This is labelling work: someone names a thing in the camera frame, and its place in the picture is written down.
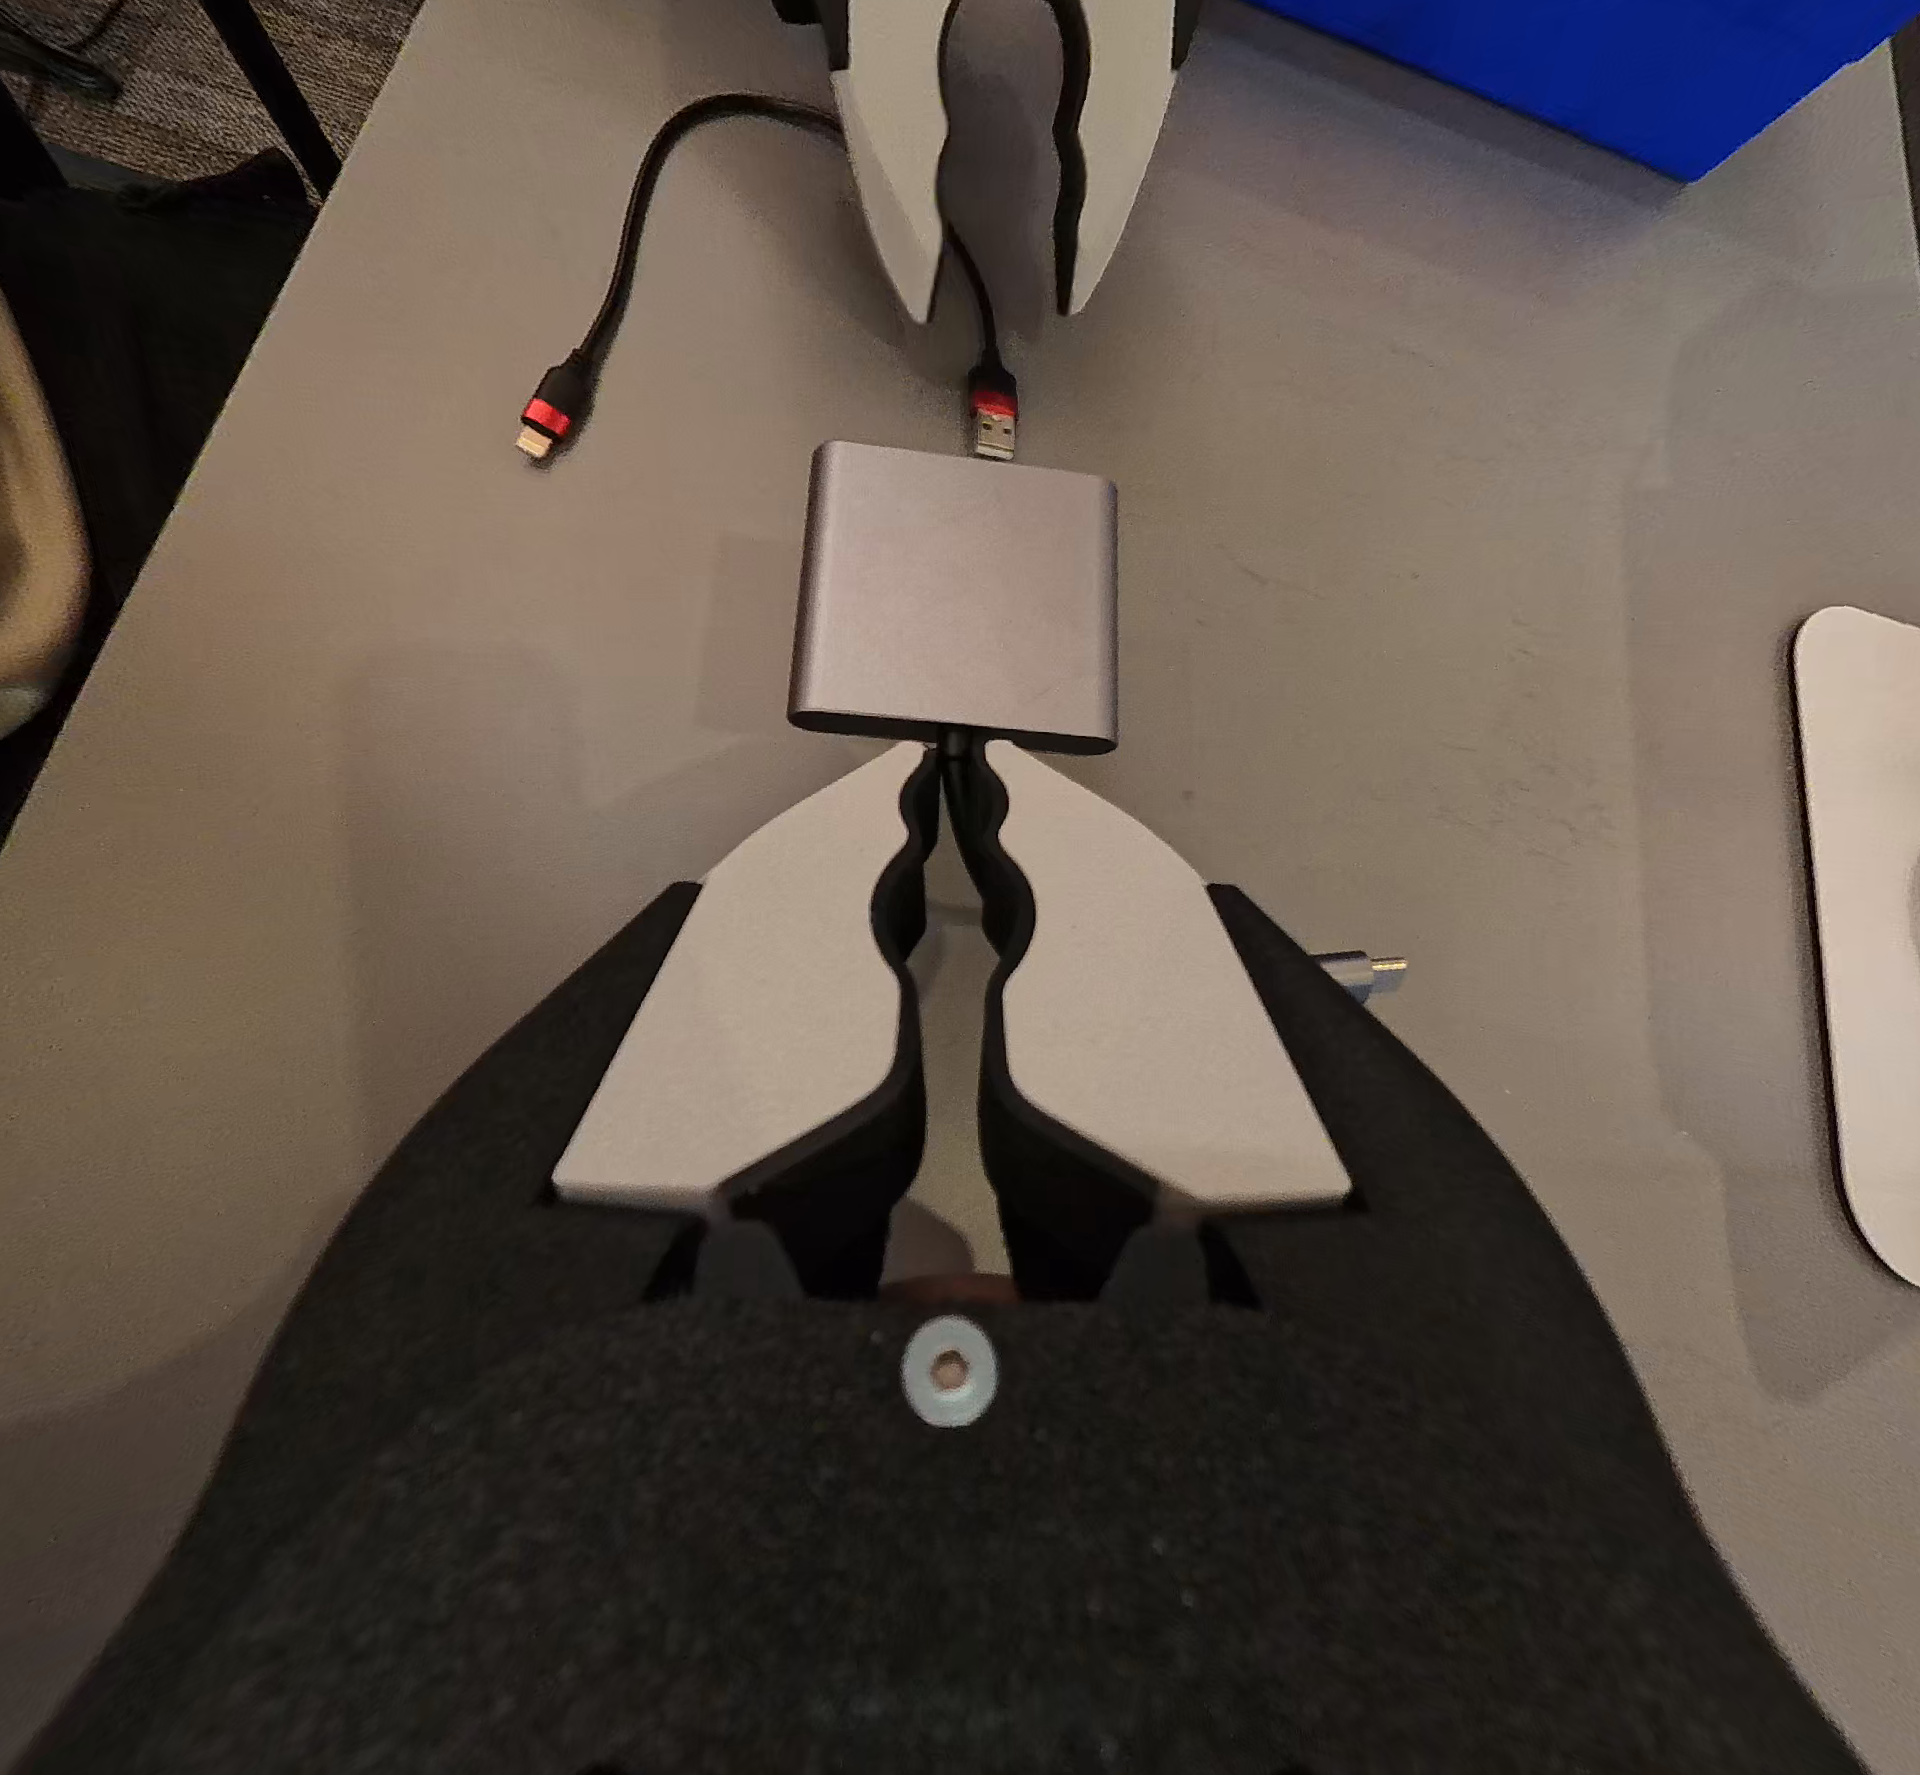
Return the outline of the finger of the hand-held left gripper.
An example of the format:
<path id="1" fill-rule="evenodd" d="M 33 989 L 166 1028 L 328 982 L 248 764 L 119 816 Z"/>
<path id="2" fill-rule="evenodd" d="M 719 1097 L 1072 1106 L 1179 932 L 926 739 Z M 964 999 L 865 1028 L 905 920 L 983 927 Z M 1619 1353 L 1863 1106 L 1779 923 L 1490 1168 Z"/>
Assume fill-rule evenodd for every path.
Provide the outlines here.
<path id="1" fill-rule="evenodd" d="M 1060 31 L 1051 265 L 1080 314 L 1132 222 L 1179 82 L 1179 0 L 1046 0 Z"/>
<path id="2" fill-rule="evenodd" d="M 945 265 L 945 37 L 954 6 L 848 0 L 848 64 L 829 74 L 876 261 L 914 321 L 931 320 Z"/>

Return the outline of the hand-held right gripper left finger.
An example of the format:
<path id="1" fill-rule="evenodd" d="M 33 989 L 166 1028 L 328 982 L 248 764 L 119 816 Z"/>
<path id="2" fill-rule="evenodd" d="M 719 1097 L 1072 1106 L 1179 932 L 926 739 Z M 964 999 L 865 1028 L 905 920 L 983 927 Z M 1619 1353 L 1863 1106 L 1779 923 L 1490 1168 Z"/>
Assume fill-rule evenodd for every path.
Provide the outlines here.
<path id="1" fill-rule="evenodd" d="M 923 745 L 888 745 L 708 867 L 550 1186 L 718 1214 L 916 1076 Z"/>

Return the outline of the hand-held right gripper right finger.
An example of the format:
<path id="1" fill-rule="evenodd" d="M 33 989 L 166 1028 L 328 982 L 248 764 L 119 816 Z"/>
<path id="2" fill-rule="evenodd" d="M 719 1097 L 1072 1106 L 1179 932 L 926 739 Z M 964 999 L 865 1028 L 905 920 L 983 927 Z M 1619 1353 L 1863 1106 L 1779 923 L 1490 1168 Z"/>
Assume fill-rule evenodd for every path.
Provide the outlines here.
<path id="1" fill-rule="evenodd" d="M 958 760 L 995 976 L 980 1163 L 1029 1215 L 1333 1208 L 1354 1178 L 1218 920 L 1145 824 L 1008 739 Z"/>

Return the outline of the grey usb hub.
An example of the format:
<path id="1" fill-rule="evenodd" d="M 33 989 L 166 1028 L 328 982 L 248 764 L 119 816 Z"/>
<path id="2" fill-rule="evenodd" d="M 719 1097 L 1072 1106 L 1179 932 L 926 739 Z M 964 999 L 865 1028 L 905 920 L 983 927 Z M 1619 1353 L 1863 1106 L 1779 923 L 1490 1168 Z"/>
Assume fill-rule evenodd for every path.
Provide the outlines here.
<path id="1" fill-rule="evenodd" d="M 809 460 L 783 719 L 958 739 L 954 832 L 1014 923 L 1026 1015 L 1057 1015 L 1076 976 L 1116 999 L 1151 969 L 1193 999 L 1224 985 L 1207 882 L 1046 768 L 1116 753 L 1116 576 L 1112 477 L 855 439 Z"/>

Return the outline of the white document stand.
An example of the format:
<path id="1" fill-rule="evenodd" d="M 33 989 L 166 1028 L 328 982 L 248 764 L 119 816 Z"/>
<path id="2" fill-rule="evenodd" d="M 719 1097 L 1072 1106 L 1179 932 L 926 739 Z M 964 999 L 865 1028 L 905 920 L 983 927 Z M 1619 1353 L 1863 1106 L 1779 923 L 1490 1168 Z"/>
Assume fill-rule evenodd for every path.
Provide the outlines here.
<path id="1" fill-rule="evenodd" d="M 1920 1279 L 1920 631 L 1851 606 L 1790 647 L 1836 1178 Z"/>

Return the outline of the person's tan trousers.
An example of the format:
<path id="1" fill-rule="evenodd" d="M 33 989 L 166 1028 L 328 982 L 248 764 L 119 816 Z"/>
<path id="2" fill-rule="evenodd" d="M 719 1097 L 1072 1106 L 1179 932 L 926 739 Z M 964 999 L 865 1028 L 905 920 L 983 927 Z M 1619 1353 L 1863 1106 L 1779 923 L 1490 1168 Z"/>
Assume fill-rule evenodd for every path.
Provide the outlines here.
<path id="1" fill-rule="evenodd" d="M 94 591 L 87 524 L 13 311 L 0 307 L 0 733 L 59 691 Z"/>

